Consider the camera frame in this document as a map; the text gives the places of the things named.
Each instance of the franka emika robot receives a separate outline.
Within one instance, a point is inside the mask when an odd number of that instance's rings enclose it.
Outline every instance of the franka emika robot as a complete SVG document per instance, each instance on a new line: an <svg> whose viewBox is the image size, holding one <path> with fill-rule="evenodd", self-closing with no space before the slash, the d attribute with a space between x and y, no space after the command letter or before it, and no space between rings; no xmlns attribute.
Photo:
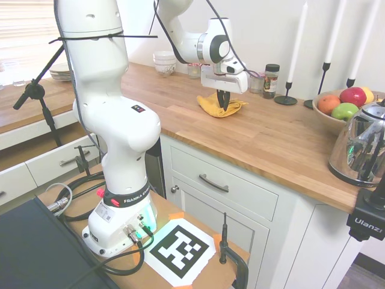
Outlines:
<svg viewBox="0 0 385 289"><path fill-rule="evenodd" d="M202 85L216 89L226 108L230 92L247 90L247 74L234 57L218 18L209 20L205 33L182 29L178 16L192 1L160 0L156 15L181 63L210 64L202 67ZM55 0L55 15L62 38L94 37L65 40L65 48L73 67L79 102L75 100L73 104L74 113L108 147L102 160L105 192L82 235L91 236L84 241L94 253L109 258L133 245L128 235L138 232L142 237L147 236L141 222L152 232L156 230L156 208L149 194L144 155L158 140L161 122L154 111L122 95L120 82L128 69L124 38L98 38L123 32L117 3ZM231 37L230 20L221 19Z"/></svg>

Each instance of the yellow towel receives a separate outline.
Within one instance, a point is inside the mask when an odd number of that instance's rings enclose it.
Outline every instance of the yellow towel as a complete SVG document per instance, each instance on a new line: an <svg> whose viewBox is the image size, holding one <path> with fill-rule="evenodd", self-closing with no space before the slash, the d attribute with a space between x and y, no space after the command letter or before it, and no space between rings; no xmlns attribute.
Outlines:
<svg viewBox="0 0 385 289"><path fill-rule="evenodd" d="M225 111L223 108L219 106L217 94L204 98L203 96L198 95L197 100L199 105L203 108L205 112L214 117L226 117L235 114L238 110L241 109L243 105L247 105L247 102L239 101L237 99L232 99L229 101L229 106Z"/></svg>

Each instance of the wooden countertop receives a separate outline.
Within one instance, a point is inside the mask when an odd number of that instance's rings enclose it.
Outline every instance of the wooden countertop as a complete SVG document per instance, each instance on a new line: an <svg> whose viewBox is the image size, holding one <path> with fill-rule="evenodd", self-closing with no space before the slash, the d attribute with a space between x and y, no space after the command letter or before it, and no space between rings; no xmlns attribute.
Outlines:
<svg viewBox="0 0 385 289"><path fill-rule="evenodd" d="M101 170L101 165L92 167L90 169L91 173L96 173ZM82 173L66 183L78 179L81 176L84 176L85 173ZM93 185L100 183L99 181L91 181L79 186L74 194L79 193ZM41 194L38 198L45 204L52 204L58 193L61 191L62 187L54 187L49 191ZM156 223L158 230L162 228L168 222L168 215L173 213L180 212L180 209L173 205L171 202L163 199L154 192L151 192L152 201L158 210L158 216L156 218ZM87 193L84 196L81 196L72 201L71 206L66 211L68 216L78 216L86 211L92 210L100 201L100 197L96 195L96 190ZM208 226L197 221L191 215L185 213L184 219L200 228L202 231L209 235L217 234ZM84 227L87 225L87 221L72 222L71 227L78 233L81 234ZM248 260L249 254L239 248L237 245L229 242L229 246L244 260ZM203 271L198 275L197 279L192 283L194 288L209 289L209 288L223 288L227 289L231 286L232 282L235 279L236 267L231 261L226 262L225 265L219 263L220 254L216 253L208 262ZM110 263L111 267L119 269L132 268L134 266L133 259L131 256L124 258L119 258ZM159 289L171 289L172 287L165 279L158 275L147 263L142 265L142 268L131 276L114 276L110 275L111 279L122 289L145 289L145 288L159 288Z"/></svg>
<svg viewBox="0 0 385 289"><path fill-rule="evenodd" d="M198 105L197 95L214 89L199 79L175 73L168 78L154 68L130 64L123 94L141 101L161 118L162 133L264 176L281 185L351 213L358 188L333 176L328 157L336 137L302 101L276 104L249 92L232 94L249 103L236 114L216 119Z"/></svg>
<svg viewBox="0 0 385 289"><path fill-rule="evenodd" d="M46 91L44 100L53 116L72 109L75 95L70 81L48 78L41 80L40 84ZM19 110L13 109L24 91L25 85L7 85L0 90L0 134L44 119L40 102L35 99L28 98Z"/></svg>

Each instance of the stainless steel kettle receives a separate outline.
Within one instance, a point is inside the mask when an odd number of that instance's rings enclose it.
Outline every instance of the stainless steel kettle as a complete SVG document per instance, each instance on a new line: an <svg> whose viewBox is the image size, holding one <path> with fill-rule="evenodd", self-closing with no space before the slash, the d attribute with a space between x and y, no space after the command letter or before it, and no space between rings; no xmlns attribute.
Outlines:
<svg viewBox="0 0 385 289"><path fill-rule="evenodd" d="M364 105L338 136L329 169L359 187L375 187L385 172L385 101Z"/></svg>

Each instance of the fruit bowl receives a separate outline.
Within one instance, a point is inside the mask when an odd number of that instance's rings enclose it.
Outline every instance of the fruit bowl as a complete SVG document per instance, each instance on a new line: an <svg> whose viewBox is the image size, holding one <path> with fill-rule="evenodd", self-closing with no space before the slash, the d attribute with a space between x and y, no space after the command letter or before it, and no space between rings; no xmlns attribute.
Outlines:
<svg viewBox="0 0 385 289"><path fill-rule="evenodd" d="M321 93L320 95L317 95L315 99L313 99L313 109L315 111L315 114L317 115L317 118L324 124L325 128L330 131L332 134L338 136L341 130L346 125L346 122L344 120L335 119L334 117L328 116L327 114L324 114L318 109L318 101L326 95L336 95L339 96L343 89L339 90L332 90L329 92ZM373 92L374 99L384 99L385 93L383 92Z"/></svg>

